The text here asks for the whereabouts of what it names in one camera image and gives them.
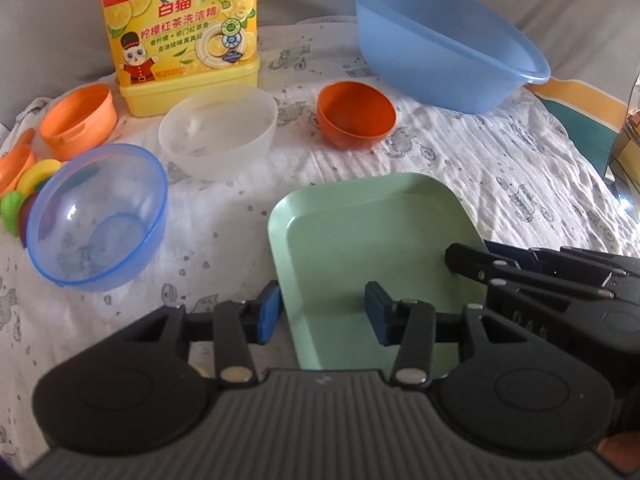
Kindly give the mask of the person's right hand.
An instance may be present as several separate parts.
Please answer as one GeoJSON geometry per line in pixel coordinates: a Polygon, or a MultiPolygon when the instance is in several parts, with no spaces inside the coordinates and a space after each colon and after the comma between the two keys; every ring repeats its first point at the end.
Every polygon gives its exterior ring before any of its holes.
{"type": "Polygon", "coordinates": [[[640,468],[640,434],[625,432],[603,439],[597,453],[621,472],[634,472],[640,468]]]}

